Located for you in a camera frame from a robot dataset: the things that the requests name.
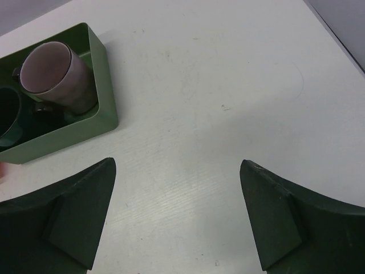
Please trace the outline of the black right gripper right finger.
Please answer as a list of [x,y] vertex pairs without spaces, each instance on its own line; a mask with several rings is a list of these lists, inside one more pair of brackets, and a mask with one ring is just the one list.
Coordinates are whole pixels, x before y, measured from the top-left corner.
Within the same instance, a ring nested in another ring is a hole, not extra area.
[[243,160],[240,181],[266,273],[364,273],[364,208]]

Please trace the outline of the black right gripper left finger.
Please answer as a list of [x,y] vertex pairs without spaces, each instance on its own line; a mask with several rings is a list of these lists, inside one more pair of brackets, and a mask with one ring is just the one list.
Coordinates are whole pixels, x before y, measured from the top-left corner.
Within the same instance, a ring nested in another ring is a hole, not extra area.
[[105,158],[68,178],[1,202],[1,273],[92,269],[116,178]]

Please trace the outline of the dark green mug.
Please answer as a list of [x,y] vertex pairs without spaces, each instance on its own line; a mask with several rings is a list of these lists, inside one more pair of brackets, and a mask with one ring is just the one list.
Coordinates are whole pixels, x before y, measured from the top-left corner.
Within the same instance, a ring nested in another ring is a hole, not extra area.
[[17,143],[23,130],[18,123],[21,101],[18,93],[10,87],[1,87],[1,147]]

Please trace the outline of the mauve mug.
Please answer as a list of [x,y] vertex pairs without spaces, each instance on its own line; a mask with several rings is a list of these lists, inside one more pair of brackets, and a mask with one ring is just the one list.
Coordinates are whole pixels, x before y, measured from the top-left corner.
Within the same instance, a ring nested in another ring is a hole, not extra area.
[[74,115],[84,114],[98,103],[92,69],[63,42],[37,46],[14,69],[13,77],[26,92]]

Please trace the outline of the green plastic bin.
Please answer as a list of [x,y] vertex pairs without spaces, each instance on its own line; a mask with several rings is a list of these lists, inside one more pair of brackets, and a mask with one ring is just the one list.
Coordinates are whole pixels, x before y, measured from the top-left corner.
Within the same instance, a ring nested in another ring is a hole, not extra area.
[[83,115],[67,114],[67,125],[62,128],[14,147],[1,148],[2,162],[24,164],[112,131],[119,124],[107,50],[89,25],[85,22],[78,23],[46,38],[46,41],[68,44],[92,69],[98,104]]

